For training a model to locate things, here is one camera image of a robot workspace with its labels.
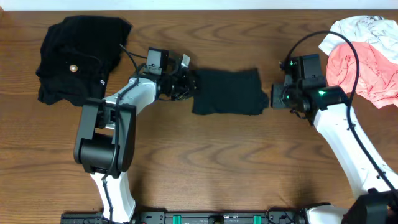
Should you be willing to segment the black t-shirt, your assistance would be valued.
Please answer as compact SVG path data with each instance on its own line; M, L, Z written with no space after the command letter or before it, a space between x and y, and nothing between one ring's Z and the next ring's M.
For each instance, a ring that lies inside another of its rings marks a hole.
M206 68L195 70L194 74L198 78L194 114L260 115L269 106L256 68L237 72Z

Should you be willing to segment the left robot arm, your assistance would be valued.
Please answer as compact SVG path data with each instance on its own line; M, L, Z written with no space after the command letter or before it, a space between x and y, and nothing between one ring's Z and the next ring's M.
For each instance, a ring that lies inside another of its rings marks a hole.
M130 223L135 211L127 171L136 137L136 117L160 95L191 97L198 77L187 68L169 73L136 72L125 87L101 100L90 98L81 112L74 160L95 182L104 210L97 223Z

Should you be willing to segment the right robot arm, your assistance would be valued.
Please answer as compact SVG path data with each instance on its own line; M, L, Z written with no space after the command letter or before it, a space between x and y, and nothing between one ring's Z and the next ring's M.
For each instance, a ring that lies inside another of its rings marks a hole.
M397 174L386 164L363 131L339 86L303 79L274 84L271 107L288 109L306 119L331 147L355 202L349 208L319 203L301 209L296 223L397 223Z

